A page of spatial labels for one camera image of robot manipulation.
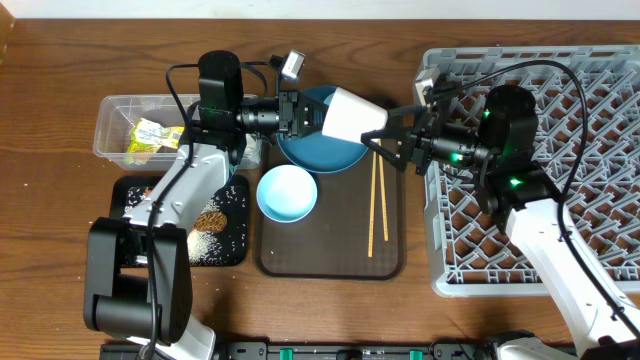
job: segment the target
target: green indicator light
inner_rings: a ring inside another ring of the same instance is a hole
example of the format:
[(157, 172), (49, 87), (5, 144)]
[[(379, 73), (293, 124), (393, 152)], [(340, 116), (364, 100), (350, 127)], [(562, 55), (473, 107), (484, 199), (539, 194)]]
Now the green indicator light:
[(451, 161), (458, 162), (464, 160), (464, 156), (462, 154), (453, 153), (451, 154)]
[(516, 187), (520, 184), (522, 184), (522, 181), (516, 179), (516, 178), (512, 178), (511, 180), (509, 180), (509, 182), (511, 183), (511, 186)]

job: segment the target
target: wooden tabletop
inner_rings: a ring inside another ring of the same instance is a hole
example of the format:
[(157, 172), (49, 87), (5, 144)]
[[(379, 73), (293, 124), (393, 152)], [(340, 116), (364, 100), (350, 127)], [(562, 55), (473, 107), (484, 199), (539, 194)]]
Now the wooden tabletop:
[[(107, 95), (168, 93), (169, 64), (215, 49), (250, 61), (296, 48), (309, 56), (302, 87), (336, 84), (407, 105), (430, 48), (637, 43), (639, 22), (18, 20), (0, 67), (0, 358), (95, 359), (109, 339), (82, 320), (87, 232), (125, 174), (93, 154), (96, 117)], [(178, 92), (198, 91), (195, 71), (174, 79)], [(258, 86), (247, 77), (247, 92)], [(223, 335), (273, 342), (429, 343), (517, 329), (569, 342), (549, 297), (433, 292), (413, 172), (407, 265), (396, 279), (270, 278), (250, 252), (236, 267), (192, 269), (193, 313)], [(250, 174), (254, 190), (259, 176)], [(254, 205), (253, 223), (258, 216)]]

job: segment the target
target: blue plate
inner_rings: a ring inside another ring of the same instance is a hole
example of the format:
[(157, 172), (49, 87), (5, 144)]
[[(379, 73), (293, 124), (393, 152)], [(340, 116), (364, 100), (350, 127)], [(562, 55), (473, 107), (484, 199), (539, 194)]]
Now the blue plate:
[(269, 219), (291, 223), (311, 212), (318, 199), (318, 186), (304, 169), (282, 165), (260, 179), (256, 198), (258, 207)]
[[(328, 105), (335, 90), (335, 86), (321, 86), (306, 90), (304, 94)], [(284, 140), (278, 136), (278, 145), (289, 161), (319, 174), (348, 169), (367, 153), (367, 147), (363, 144), (338, 140), (321, 132), (299, 140)]]

